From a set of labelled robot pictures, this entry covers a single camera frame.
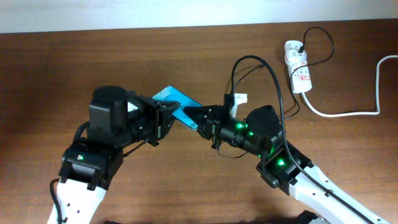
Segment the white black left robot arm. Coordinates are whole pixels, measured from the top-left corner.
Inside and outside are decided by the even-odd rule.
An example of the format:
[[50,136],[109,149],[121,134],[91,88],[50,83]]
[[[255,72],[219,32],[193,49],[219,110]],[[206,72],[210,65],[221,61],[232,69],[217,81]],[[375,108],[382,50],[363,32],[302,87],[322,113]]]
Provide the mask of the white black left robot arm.
[[170,131],[177,101],[155,100],[120,86],[93,92],[89,120],[81,124],[62,156],[59,178],[50,183],[49,223],[89,223],[123,160],[124,148],[156,147]]

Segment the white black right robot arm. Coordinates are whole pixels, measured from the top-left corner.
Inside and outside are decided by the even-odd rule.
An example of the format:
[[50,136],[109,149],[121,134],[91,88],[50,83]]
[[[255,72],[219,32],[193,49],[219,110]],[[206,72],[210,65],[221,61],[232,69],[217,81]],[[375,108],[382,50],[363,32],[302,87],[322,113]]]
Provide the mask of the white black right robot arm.
[[314,210],[312,223],[386,223],[334,184],[308,157],[286,141],[275,109],[265,105],[251,111],[244,121],[224,105],[186,106],[183,112],[197,124],[200,135],[219,149],[225,142],[260,158],[257,171],[273,189]]

